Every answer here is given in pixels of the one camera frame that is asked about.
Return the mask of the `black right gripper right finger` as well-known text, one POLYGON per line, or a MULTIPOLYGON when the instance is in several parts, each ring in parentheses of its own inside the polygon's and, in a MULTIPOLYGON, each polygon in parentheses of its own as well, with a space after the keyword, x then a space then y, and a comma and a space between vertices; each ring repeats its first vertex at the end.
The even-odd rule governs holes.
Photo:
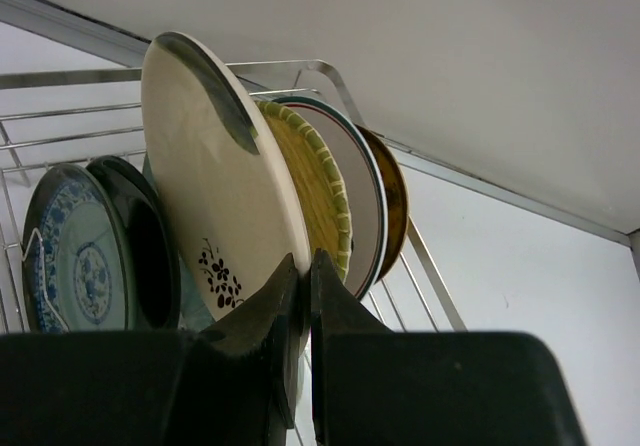
POLYGON ((310 269, 312 406, 322 445, 582 445, 556 359, 520 332, 395 332, 310 269))

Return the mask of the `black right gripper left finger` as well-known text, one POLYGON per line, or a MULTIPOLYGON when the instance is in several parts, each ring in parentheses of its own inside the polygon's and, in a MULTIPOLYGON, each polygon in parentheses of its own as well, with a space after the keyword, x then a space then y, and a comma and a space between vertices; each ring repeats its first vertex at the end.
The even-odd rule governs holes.
POLYGON ((5 445, 282 445, 294 426, 299 275, 286 256, 208 329, 9 334, 5 445))

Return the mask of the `glossy black plate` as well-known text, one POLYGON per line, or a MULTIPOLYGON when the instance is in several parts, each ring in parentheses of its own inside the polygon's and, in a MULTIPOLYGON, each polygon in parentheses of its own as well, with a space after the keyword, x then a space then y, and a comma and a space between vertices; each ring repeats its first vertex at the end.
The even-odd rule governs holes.
POLYGON ((175 329, 181 295, 178 253, 157 193, 120 157, 98 157, 87 170, 105 189, 124 225, 142 327, 175 329))

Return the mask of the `yellow patterned plate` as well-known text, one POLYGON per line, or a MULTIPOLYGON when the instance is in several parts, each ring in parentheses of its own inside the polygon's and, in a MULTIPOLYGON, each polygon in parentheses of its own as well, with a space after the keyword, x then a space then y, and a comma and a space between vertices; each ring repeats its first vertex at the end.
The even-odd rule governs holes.
POLYGON ((387 245, 379 278, 384 278, 396 263, 407 236, 409 223, 409 194, 404 175, 389 148, 382 140, 358 125, 378 165, 386 195, 388 226, 387 245))

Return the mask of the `woven bamboo round plate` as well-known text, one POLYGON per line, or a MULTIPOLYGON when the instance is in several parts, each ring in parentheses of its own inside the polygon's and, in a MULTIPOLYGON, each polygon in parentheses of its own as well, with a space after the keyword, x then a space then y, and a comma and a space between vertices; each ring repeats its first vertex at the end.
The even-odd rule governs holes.
POLYGON ((274 101, 258 100, 284 156, 305 219, 310 250, 329 253, 346 279, 352 254, 352 217, 346 183, 321 134, 301 115, 274 101))

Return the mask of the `beige plate with writing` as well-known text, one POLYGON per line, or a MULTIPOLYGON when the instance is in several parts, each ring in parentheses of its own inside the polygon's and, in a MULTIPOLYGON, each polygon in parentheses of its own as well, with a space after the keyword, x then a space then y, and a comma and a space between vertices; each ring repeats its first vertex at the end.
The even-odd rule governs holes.
POLYGON ((246 305, 310 245, 294 181, 257 104, 209 48, 164 32, 146 51, 147 158, 179 254, 214 320, 246 305))

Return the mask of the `blue and white plate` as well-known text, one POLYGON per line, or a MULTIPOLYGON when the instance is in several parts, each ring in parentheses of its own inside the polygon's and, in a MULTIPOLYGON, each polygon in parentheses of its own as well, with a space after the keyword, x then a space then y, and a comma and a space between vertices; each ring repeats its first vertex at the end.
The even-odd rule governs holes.
POLYGON ((134 268, 122 220, 84 167, 51 167, 23 228, 22 286, 33 332, 132 330, 134 268))

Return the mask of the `white plate red pattern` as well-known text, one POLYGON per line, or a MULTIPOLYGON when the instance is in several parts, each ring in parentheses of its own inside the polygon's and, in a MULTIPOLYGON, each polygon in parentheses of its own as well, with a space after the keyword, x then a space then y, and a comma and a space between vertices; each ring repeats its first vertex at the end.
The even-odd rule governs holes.
POLYGON ((304 96, 275 101, 295 111, 320 133, 342 173, 353 230, 345 286, 360 299, 379 279, 388 243, 388 207, 374 154, 356 124, 335 107, 304 96))

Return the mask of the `light green rectangular dish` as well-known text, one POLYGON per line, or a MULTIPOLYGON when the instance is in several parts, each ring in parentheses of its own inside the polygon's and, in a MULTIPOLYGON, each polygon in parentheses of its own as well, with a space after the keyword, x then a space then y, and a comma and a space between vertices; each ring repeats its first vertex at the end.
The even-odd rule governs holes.
POLYGON ((214 319, 175 242, 169 238, 148 158, 143 160, 142 175, 152 190, 144 207, 136 260, 142 311, 155 328, 175 326, 200 331, 210 326, 214 319))

